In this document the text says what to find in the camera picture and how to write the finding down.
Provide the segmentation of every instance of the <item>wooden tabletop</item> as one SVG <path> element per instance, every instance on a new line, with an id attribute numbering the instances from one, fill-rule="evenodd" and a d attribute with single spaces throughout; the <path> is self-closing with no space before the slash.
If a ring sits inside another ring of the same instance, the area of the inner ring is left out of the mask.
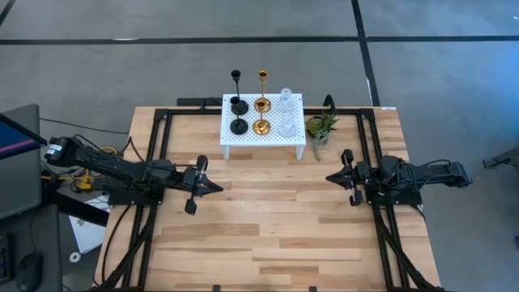
<path id="1" fill-rule="evenodd" d="M 136 108 L 131 124 L 130 135 L 142 156 L 147 152 L 154 110 Z M 383 153 L 408 159 L 396 110 L 375 108 L 375 116 Z M 355 117 L 340 116 L 337 131 L 327 145 L 320 146 L 321 162 L 315 160 L 310 140 L 301 161 L 290 147 L 233 148 L 225 161 L 220 125 L 219 115 L 173 118 L 167 158 L 195 163 L 198 155 L 206 155 L 209 179 L 225 190 L 198 200 L 195 216 L 183 210 L 189 194 L 166 191 L 153 234 L 146 290 L 210 290 L 213 285 L 221 285 L 224 291 L 308 290 L 308 286 L 384 290 L 371 208 L 351 207 L 350 191 L 324 179 L 342 168 L 340 154 L 345 148 L 353 150 L 356 161 L 362 160 Z M 375 157 L 365 125 L 371 157 Z M 137 161 L 130 151 L 125 158 Z M 124 208 L 118 206 L 110 214 L 97 282 L 106 242 Z M 396 212 L 407 256 L 428 281 L 439 285 L 424 220 L 410 207 L 397 206 Z M 107 275 L 127 252 L 134 214 L 132 207 L 114 235 Z M 392 252 L 390 256 L 395 285 L 399 285 L 396 260 Z M 138 277 L 140 253 L 136 259 L 132 284 Z"/>

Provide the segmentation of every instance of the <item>clear glass object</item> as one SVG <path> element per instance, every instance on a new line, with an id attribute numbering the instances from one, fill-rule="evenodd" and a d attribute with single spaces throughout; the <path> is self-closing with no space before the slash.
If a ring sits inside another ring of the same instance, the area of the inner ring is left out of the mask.
<path id="1" fill-rule="evenodd" d="M 294 101 L 292 101 L 292 90 L 290 90 L 290 88 L 283 88 L 281 90 L 279 110 L 282 113 L 287 113 L 292 111 L 293 106 Z"/>
<path id="2" fill-rule="evenodd" d="M 294 116 L 290 113 L 283 115 L 283 121 L 278 128 L 279 135 L 285 138 L 292 137 L 295 134 Z"/>

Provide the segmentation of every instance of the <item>concrete floor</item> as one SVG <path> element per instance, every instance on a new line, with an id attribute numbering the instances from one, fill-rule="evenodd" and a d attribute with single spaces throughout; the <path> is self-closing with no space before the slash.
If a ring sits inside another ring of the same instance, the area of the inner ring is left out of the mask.
<path id="1" fill-rule="evenodd" d="M 0 0 L 3 6 L 7 0 Z M 361 0 L 368 36 L 519 35 L 519 2 Z M 17 0 L 0 39 L 356 36 L 349 0 Z M 383 106 L 396 106 L 411 161 L 461 161 L 465 189 L 425 187 L 423 198 L 442 285 L 460 291 L 519 286 L 519 173 L 485 170 L 481 160 L 519 144 L 519 42 L 370 43 Z M 127 131 L 137 105 L 179 97 L 289 86 L 307 105 L 330 93 L 338 105 L 369 105 L 358 43 L 239 45 L 0 45 L 1 110 L 28 103 L 41 116 Z M 121 147 L 124 135 L 42 122 L 42 135 L 80 133 Z M 98 252 L 67 263 L 76 249 L 62 221 L 64 284 L 86 289 Z"/>

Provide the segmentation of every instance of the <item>computer monitor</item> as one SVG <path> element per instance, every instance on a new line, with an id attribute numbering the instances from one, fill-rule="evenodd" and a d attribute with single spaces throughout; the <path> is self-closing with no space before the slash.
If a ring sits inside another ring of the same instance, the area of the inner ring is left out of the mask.
<path id="1" fill-rule="evenodd" d="M 0 160 L 46 145 L 45 139 L 0 114 Z"/>

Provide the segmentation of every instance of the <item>white pegboard table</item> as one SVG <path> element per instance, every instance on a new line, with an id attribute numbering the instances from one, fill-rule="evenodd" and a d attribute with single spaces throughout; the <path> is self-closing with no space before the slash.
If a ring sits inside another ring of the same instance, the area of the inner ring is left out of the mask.
<path id="1" fill-rule="evenodd" d="M 305 119 L 302 113 L 302 94 L 292 93 L 292 100 L 294 106 L 291 114 L 294 116 L 295 134 L 292 137 L 285 138 L 277 131 L 279 125 L 283 121 L 283 114 L 279 110 L 279 103 L 281 94 L 267 94 L 271 102 L 271 109 L 263 114 L 263 119 L 270 122 L 270 132 L 267 135 L 257 135 L 252 130 L 252 124 L 260 118 L 260 113 L 254 108 L 254 101 L 261 97 L 260 93 L 256 94 L 240 94 L 240 99 L 247 102 L 249 110 L 240 118 L 247 121 L 249 128 L 247 133 L 243 135 L 235 135 L 230 131 L 230 124 L 236 119 L 230 107 L 230 98 L 235 97 L 236 94 L 224 94 L 221 107 L 221 130 L 220 130 L 220 147 L 224 154 L 224 158 L 229 159 L 229 152 L 231 147 L 276 147 L 276 146 L 295 146 L 296 157 L 301 160 L 302 153 L 305 151 L 307 139 L 305 136 Z"/>

